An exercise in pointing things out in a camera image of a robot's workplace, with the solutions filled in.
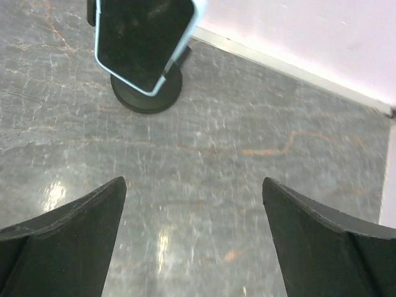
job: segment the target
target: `marble floor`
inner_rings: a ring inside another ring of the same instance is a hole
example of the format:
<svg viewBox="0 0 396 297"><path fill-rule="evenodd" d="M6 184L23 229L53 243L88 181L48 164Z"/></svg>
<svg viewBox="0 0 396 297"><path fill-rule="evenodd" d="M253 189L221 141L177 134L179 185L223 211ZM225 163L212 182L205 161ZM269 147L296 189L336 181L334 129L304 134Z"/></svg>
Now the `marble floor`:
<svg viewBox="0 0 396 297"><path fill-rule="evenodd" d="M385 116L198 41L177 104L144 116L95 62L83 0L2 0L0 26L0 228L124 176L103 296L285 297L266 176L378 220Z"/></svg>

